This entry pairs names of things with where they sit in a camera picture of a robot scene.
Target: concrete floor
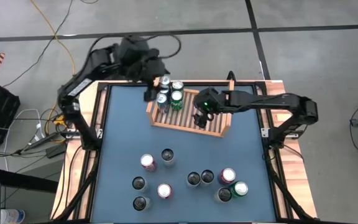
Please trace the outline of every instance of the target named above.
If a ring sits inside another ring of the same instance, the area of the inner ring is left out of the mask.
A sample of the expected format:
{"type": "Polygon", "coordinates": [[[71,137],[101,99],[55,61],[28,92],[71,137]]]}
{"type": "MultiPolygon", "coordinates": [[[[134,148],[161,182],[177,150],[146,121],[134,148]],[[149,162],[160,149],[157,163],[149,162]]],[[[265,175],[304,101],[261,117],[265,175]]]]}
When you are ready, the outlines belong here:
{"type": "MultiPolygon", "coordinates": [[[[258,27],[358,24],[358,1],[251,2],[258,27]]],[[[57,27],[70,1],[38,0],[36,3],[57,27]]],[[[59,34],[205,28],[250,28],[245,2],[99,0],[89,5],[74,0],[59,34]]],[[[50,31],[28,0],[0,0],[0,37],[36,35],[50,35],[50,31]]],[[[240,79],[262,78],[251,33],[181,35],[180,38],[182,51],[165,61],[177,79],[225,78],[229,70],[240,79]]],[[[352,146],[348,128],[349,118],[358,107],[358,29],[269,32],[260,33],[260,38],[271,79],[284,80],[287,91],[308,96],[318,103],[320,121],[310,126],[300,139],[318,216],[327,221],[358,223],[358,152],[352,146]]],[[[63,41],[74,56],[77,71],[93,41],[63,41]]],[[[103,40],[98,46],[116,41],[118,39],[103,40]]],[[[0,68],[0,84],[10,82],[34,63],[46,44],[47,41],[0,42],[0,52],[6,53],[0,68]]],[[[154,39],[150,44],[158,47],[162,54],[173,52],[177,46],[168,37],[154,39]]],[[[53,105],[56,89],[70,76],[67,53],[53,42],[41,63],[8,89],[20,96],[21,109],[43,111],[53,105]]],[[[36,114],[23,117],[34,118],[36,114]]],[[[17,122],[9,138],[8,151],[22,147],[33,134],[35,125],[35,121],[17,122]]],[[[358,143],[358,129],[354,132],[358,143]]],[[[61,159],[44,159],[29,169],[40,167],[42,170],[41,167],[48,164],[58,169],[61,164],[56,161],[61,159]]],[[[9,158],[9,169],[15,171],[31,162],[9,158]]],[[[0,169],[4,167],[0,159],[0,169]]],[[[45,204],[40,208],[40,217],[45,217],[50,210],[50,202],[45,204]]]]}

